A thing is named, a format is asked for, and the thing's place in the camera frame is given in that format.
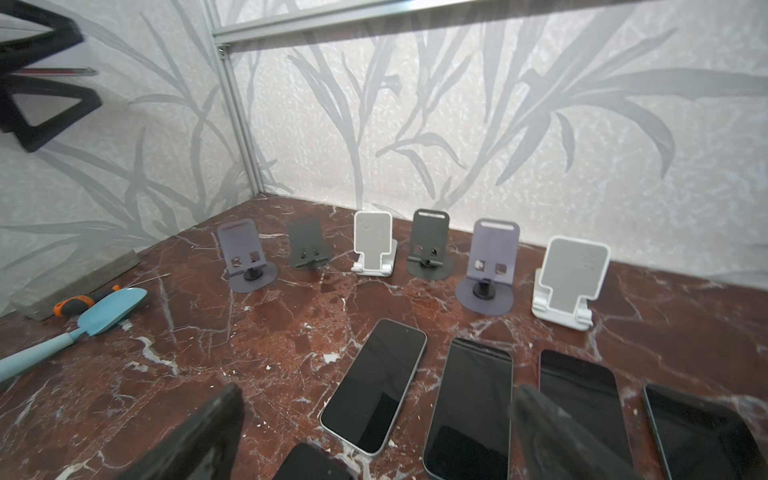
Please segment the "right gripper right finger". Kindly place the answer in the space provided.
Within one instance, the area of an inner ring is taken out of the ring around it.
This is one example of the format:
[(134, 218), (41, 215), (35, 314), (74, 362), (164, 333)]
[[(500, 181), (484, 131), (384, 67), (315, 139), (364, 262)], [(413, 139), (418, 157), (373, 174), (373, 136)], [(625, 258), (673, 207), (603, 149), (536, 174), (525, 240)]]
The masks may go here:
[(532, 479), (639, 477), (633, 467), (530, 385), (516, 388), (510, 413)]

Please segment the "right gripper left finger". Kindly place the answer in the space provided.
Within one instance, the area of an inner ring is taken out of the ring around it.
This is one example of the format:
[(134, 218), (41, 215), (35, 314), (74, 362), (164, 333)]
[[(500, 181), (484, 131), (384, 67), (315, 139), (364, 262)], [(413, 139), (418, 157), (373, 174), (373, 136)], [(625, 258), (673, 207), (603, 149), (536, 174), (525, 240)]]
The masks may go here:
[(242, 390), (230, 383), (117, 477), (229, 479), (244, 419)]

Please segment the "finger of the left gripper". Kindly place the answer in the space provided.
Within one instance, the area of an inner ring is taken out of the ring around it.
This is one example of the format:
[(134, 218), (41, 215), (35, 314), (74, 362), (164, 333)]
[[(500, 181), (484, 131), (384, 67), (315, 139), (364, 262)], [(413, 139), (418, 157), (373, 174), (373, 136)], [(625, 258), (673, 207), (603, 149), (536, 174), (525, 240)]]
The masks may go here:
[(29, 153), (101, 106), (90, 88), (18, 75), (1, 78), (1, 132), (12, 134)]
[(1, 35), (1, 74), (9, 75), (84, 42), (77, 23), (64, 15), (24, 1), (2, 1), (1, 15), (35, 25), (10, 38)]

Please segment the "black phone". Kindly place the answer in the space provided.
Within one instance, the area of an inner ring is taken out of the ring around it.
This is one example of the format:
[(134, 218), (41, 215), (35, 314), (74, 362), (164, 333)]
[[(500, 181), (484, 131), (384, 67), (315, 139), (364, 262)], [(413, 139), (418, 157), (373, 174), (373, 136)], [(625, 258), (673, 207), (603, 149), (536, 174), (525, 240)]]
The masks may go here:
[(633, 465), (617, 382), (609, 369), (543, 350), (539, 389), (614, 454)]
[(379, 320), (321, 415), (322, 427), (375, 457), (385, 448), (427, 345), (425, 332)]
[(353, 480), (350, 470), (331, 459), (325, 452), (308, 445), (295, 445), (273, 480)]
[(452, 340), (423, 452), (433, 479), (506, 479), (513, 360), (481, 343)]
[(648, 418), (668, 479), (765, 479), (767, 460), (735, 411), (647, 384)]

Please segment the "purple round phone stand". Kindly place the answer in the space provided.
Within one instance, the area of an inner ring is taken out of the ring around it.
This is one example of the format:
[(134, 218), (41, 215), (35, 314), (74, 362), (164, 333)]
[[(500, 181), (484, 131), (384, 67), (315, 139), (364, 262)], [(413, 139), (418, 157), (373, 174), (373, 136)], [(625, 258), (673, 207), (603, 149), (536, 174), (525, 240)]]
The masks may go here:
[(475, 222), (466, 277), (455, 290), (463, 307), (489, 316), (501, 316), (511, 310), (519, 237), (520, 227), (514, 222)]

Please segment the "white phone stand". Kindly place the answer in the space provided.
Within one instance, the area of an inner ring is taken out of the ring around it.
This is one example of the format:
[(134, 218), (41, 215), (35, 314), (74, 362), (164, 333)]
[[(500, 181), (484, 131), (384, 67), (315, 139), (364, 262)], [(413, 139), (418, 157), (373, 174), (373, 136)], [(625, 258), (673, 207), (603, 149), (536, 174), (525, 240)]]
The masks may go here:
[(351, 271), (363, 276), (393, 274), (398, 242), (393, 237), (389, 212), (358, 211), (354, 215), (353, 251), (359, 255)]
[(542, 266), (535, 271), (533, 315), (577, 331), (591, 329), (588, 302), (599, 298), (610, 257), (611, 249), (604, 243), (553, 236)]

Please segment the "dark grey round stand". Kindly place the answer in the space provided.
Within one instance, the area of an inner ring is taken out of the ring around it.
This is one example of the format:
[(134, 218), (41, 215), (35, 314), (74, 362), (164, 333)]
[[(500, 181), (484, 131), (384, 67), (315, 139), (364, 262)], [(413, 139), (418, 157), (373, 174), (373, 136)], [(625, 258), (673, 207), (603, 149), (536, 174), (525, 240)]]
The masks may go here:
[(450, 216), (437, 210), (415, 211), (411, 228), (407, 271), (414, 277), (440, 281), (453, 273), (454, 262), (446, 252)]

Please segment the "white phone stand front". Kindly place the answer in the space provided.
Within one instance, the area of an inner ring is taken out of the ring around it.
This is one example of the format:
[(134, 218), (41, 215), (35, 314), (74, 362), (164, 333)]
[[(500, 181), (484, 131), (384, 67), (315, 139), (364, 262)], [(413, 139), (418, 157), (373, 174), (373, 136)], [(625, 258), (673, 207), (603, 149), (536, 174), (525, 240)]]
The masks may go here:
[(393, 274), (398, 242), (393, 237), (389, 212), (358, 211), (354, 215), (353, 251), (359, 255), (351, 271), (363, 276)]

